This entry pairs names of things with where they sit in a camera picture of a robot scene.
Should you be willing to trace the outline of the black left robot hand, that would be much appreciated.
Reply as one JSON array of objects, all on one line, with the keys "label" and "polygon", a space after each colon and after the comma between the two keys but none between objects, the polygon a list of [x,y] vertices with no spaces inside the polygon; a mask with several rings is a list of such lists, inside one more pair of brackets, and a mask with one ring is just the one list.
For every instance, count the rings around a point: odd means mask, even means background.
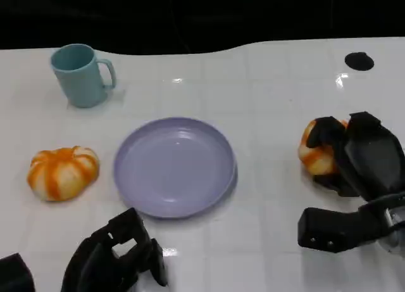
[{"label": "black left robot hand", "polygon": [[128,291],[149,271],[168,285],[163,250],[130,208],[85,238],[65,270],[62,291]]}]

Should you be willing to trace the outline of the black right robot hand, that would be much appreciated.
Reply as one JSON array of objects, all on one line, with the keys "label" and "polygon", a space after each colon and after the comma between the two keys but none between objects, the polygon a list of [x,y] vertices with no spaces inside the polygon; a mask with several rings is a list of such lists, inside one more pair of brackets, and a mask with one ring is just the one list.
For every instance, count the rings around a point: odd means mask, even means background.
[{"label": "black right robot hand", "polygon": [[340,197],[373,201],[404,191],[404,151],[398,138],[367,111],[349,121],[316,118],[298,149],[313,181]]}]

